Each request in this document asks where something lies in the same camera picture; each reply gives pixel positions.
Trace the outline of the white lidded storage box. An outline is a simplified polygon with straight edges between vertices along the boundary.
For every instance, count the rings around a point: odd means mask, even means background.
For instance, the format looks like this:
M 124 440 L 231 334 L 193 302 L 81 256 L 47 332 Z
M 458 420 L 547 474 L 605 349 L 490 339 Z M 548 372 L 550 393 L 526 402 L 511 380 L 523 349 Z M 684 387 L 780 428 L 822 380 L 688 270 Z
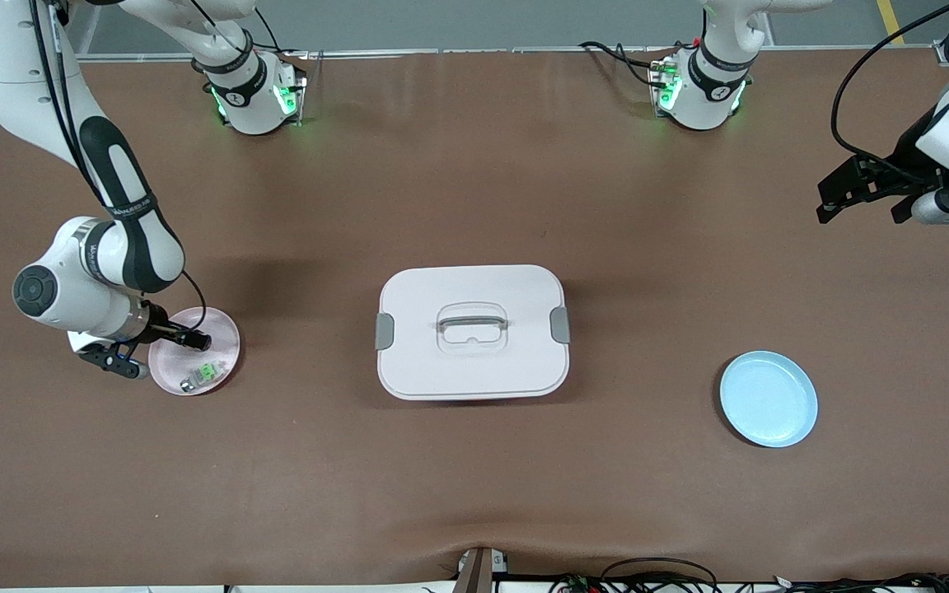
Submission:
M 535 398 L 568 378 L 569 345 L 549 332 L 566 306 L 563 285 L 539 265 L 411 268 L 381 289 L 379 312 L 395 319 L 393 345 L 376 352 L 381 386 L 400 400 L 460 402 Z M 508 327 L 452 327 L 452 311 L 496 311 Z

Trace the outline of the silver table edge rail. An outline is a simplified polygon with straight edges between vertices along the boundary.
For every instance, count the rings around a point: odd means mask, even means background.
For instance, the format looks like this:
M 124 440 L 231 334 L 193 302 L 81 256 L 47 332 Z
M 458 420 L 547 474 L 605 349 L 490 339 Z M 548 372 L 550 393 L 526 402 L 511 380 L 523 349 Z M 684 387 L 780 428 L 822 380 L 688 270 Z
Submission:
M 760 55 L 784 50 L 863 50 L 869 45 L 767 45 Z M 377 49 L 377 50 L 285 50 L 280 55 L 297 60 L 326 59 L 381 59 L 399 58 L 412 55 L 481 55 L 481 54 L 576 54 L 587 52 L 582 46 L 516 46 L 510 49 Z M 192 55 L 188 53 L 117 53 L 95 54 L 79 53 L 79 63 L 188 63 Z

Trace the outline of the light blue round plate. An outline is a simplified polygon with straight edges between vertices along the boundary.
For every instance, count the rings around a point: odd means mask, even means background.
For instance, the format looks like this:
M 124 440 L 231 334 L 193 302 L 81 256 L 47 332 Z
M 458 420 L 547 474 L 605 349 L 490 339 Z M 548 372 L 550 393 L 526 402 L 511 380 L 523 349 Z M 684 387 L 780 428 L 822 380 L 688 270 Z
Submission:
M 718 388 L 728 424 L 755 446 L 795 446 L 815 427 L 820 402 L 811 378 L 795 361 L 775 352 L 739 354 L 727 364 Z

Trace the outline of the yellow floor tape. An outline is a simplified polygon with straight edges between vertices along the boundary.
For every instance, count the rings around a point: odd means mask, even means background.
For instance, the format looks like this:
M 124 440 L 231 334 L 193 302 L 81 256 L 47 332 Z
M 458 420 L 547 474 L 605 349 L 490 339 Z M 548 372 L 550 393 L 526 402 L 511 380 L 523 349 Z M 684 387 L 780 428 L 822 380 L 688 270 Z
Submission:
M 900 19 L 896 14 L 892 0 L 875 0 L 875 3 L 877 4 L 877 10 L 880 12 L 882 25 L 891 37 L 891 43 L 893 45 L 905 45 L 904 35 L 900 33 Z

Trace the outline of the pink round plate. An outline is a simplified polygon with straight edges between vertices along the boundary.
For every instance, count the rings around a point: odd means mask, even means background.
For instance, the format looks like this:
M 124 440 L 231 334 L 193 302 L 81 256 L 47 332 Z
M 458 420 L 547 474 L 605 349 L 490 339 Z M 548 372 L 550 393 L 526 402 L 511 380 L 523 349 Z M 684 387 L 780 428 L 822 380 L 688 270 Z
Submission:
M 148 347 L 147 364 L 152 379 L 166 393 L 205 395 L 230 378 L 242 354 L 240 327 L 225 311 L 209 307 L 189 308 L 171 316 L 173 322 L 195 327 L 211 338 L 210 347 L 199 352 L 166 340 Z

